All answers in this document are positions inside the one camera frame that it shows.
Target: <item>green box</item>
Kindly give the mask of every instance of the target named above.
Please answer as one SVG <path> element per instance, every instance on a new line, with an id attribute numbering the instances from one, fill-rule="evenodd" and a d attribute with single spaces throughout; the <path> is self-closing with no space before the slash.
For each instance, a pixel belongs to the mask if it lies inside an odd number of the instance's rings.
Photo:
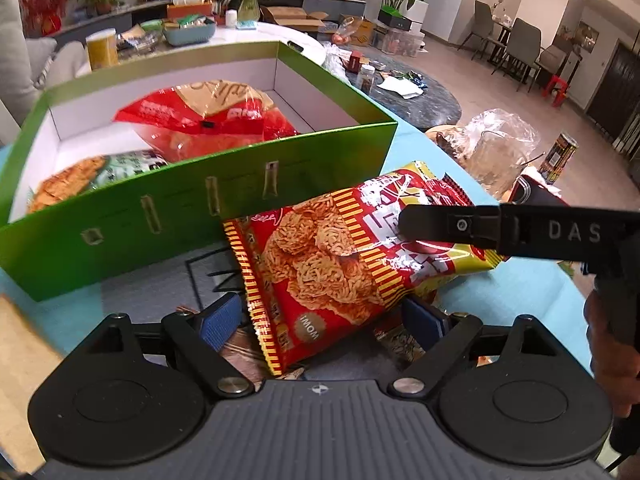
<path id="1" fill-rule="evenodd" d="M 44 178 L 86 156 L 135 148 L 111 123 L 119 108 L 159 88 L 217 78 L 267 91 L 309 133 L 172 164 L 25 216 Z M 39 301 L 204 246 L 222 239 L 223 220 L 377 176 L 397 126 L 279 42 L 100 70 L 45 92 L 25 121 L 0 173 L 0 267 Z"/>

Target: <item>wooden surface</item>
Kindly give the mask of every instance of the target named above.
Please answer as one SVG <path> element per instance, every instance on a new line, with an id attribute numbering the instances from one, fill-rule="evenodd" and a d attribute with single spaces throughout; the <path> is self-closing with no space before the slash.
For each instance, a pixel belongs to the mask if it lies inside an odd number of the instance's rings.
<path id="1" fill-rule="evenodd" d="M 0 449 L 20 471 L 43 463 L 27 423 L 31 394 L 61 358 L 0 294 Z"/>

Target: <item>black box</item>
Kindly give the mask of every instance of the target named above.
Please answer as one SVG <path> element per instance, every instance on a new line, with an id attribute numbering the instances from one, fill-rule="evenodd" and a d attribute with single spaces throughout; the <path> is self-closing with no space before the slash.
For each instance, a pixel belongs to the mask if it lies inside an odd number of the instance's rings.
<path id="1" fill-rule="evenodd" d="M 386 10 L 380 9 L 378 13 L 378 19 L 388 25 L 391 28 L 398 28 L 399 30 L 409 30 L 411 28 L 411 20 L 401 16 L 398 18 L 397 16 L 393 16 L 386 12 Z"/>

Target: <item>round table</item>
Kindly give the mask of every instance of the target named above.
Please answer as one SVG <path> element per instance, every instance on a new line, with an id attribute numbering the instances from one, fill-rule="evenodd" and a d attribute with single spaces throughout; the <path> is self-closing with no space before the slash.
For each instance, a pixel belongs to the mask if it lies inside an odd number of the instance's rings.
<path id="1" fill-rule="evenodd" d="M 326 58 L 324 46 L 322 46 L 317 40 L 314 40 L 311 36 L 306 35 L 304 32 L 293 30 L 292 28 L 274 25 L 273 23 L 258 23 L 258 28 L 255 30 L 238 30 L 236 28 L 218 27 L 213 37 L 206 43 L 195 43 L 192 45 L 178 47 L 171 47 L 169 44 L 164 44 L 161 49 L 156 51 L 156 54 L 173 52 L 174 50 L 202 48 L 204 46 L 217 44 L 257 43 L 258 41 L 281 41 L 285 44 L 288 41 L 293 41 L 293 43 L 298 44 L 303 48 L 303 56 L 308 57 L 318 65 L 322 65 Z M 153 54 L 143 54 L 142 57 L 152 55 Z M 89 62 L 86 62 L 80 67 L 80 70 L 76 72 L 76 77 L 89 74 L 90 72 L 91 65 L 89 65 Z"/>

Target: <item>red decoration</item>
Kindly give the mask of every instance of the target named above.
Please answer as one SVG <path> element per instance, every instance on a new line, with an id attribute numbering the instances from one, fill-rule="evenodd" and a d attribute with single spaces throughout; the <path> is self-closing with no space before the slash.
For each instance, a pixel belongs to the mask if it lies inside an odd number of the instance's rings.
<path id="1" fill-rule="evenodd" d="M 50 14 L 42 19 L 42 35 L 49 36 L 62 28 L 62 20 L 56 14 Z"/>
<path id="2" fill-rule="evenodd" d="M 60 30 L 69 0 L 20 0 L 22 19 L 30 32 L 52 34 Z"/>

